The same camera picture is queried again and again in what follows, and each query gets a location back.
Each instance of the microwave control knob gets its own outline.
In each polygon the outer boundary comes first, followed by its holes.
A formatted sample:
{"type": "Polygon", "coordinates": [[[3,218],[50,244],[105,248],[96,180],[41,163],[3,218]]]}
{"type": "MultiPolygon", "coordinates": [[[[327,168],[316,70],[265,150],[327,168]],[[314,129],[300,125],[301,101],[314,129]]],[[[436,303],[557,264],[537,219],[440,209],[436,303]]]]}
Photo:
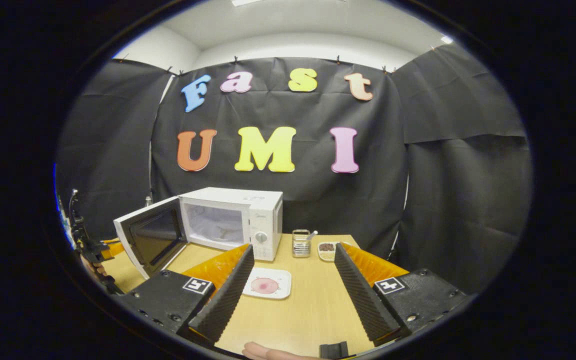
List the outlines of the microwave control knob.
{"type": "Polygon", "coordinates": [[[265,232],[261,232],[261,231],[260,231],[260,232],[258,232],[258,233],[256,233],[256,234],[254,234],[254,238],[256,239],[256,241],[258,241],[258,242],[260,242],[260,243],[263,243],[263,242],[265,242],[266,240],[268,240],[268,235],[266,235],[265,232]]]}

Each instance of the blue letter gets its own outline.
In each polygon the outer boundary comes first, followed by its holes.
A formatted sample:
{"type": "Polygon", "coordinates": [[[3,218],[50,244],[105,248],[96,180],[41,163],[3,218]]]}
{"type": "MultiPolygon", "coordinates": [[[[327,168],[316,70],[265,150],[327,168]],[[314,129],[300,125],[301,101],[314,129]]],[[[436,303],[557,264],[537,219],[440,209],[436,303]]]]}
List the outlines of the blue letter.
{"type": "Polygon", "coordinates": [[[207,82],[210,82],[210,75],[208,74],[201,76],[181,89],[181,92],[185,95],[185,102],[187,103],[185,112],[189,113],[204,103],[204,98],[199,95],[206,95],[208,88],[206,88],[205,83],[207,82]]]}

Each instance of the white wall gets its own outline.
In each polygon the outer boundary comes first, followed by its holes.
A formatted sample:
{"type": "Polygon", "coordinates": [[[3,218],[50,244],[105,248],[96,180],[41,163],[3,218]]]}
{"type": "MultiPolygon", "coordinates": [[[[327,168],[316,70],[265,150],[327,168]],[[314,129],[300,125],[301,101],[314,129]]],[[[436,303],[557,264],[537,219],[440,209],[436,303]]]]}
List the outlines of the white wall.
{"type": "Polygon", "coordinates": [[[151,64],[178,74],[193,70],[193,64],[201,51],[192,42],[173,30],[158,26],[144,33],[122,48],[114,59],[134,60],[151,64]]]}
{"type": "Polygon", "coordinates": [[[417,57],[412,52],[368,39],[317,32],[292,32],[242,39],[208,48],[199,54],[192,68],[239,60],[272,57],[337,59],[387,71],[400,68],[417,57]]]}

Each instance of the white ceiling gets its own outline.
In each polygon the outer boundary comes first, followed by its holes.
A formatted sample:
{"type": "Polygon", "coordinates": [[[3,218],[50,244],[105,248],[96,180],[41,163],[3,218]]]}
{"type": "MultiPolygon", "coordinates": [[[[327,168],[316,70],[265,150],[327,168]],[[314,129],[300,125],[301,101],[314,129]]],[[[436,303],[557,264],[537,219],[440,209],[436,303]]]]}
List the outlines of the white ceiling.
{"type": "Polygon", "coordinates": [[[381,0],[262,0],[235,7],[207,0],[163,24],[200,50],[261,35],[340,34],[421,55],[441,44],[442,34],[381,0]]]}

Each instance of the pink letter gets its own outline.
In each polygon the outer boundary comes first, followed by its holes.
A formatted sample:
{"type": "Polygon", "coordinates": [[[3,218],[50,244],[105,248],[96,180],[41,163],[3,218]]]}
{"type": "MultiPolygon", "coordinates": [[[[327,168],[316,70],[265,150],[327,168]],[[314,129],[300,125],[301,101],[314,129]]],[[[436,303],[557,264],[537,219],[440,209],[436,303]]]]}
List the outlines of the pink letter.
{"type": "Polygon", "coordinates": [[[353,138],[357,130],[350,127],[333,127],[330,133],[334,137],[335,158],[330,169],[335,173],[356,173],[359,165],[355,162],[353,138]]]}
{"type": "Polygon", "coordinates": [[[248,71],[233,72],[227,77],[228,80],[221,84],[221,91],[223,92],[247,92],[252,87],[250,82],[252,82],[252,73],[248,71]]]}

